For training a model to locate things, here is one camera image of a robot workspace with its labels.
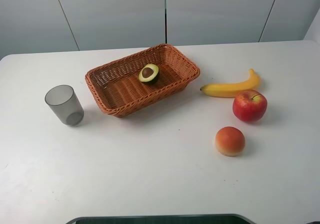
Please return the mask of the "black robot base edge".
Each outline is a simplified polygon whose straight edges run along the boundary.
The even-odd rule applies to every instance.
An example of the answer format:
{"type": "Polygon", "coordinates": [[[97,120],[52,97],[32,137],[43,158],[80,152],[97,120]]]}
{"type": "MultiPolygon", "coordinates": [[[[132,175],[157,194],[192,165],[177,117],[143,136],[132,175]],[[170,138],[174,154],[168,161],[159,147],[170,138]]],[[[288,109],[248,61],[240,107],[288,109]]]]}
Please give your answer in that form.
{"type": "Polygon", "coordinates": [[[68,223],[110,223],[110,224],[183,224],[183,223],[253,223],[238,214],[186,214],[186,215],[144,215],[144,216],[88,216],[77,217],[68,223]]]}

